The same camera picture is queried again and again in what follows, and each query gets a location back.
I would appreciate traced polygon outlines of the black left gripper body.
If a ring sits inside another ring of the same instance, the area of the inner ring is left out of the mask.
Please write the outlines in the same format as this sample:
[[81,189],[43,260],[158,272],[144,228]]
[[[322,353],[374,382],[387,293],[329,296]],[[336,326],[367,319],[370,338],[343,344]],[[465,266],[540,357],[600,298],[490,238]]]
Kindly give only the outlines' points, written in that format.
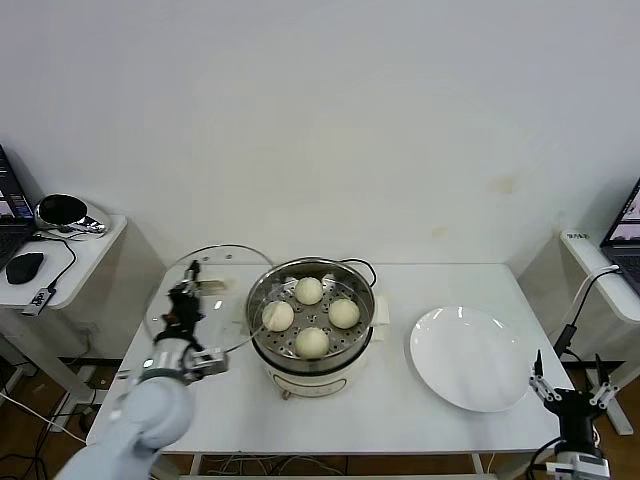
[[162,315],[165,328],[160,333],[160,339],[178,338],[194,341],[196,324],[203,318],[200,295],[198,297],[176,295],[173,287],[168,292],[168,298],[171,308],[167,314]]

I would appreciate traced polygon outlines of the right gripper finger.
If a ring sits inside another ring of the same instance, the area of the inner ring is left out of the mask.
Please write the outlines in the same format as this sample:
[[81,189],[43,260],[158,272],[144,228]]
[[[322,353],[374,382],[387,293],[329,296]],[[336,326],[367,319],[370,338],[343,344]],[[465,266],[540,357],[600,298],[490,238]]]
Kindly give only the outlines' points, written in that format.
[[529,377],[529,386],[542,402],[559,401],[559,394],[544,378],[543,362],[540,350],[537,351],[536,359],[532,367],[532,374]]
[[598,354],[595,354],[595,365],[599,386],[589,400],[589,404],[594,407],[607,407],[619,388],[611,383],[605,362]]

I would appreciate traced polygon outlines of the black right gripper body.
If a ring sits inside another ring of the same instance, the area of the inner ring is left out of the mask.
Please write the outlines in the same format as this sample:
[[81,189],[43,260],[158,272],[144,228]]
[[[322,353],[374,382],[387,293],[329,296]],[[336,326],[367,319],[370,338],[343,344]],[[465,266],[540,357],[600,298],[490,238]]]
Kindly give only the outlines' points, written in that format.
[[593,422],[598,418],[598,403],[591,392],[555,389],[549,411],[559,420],[560,440],[556,451],[597,451]]

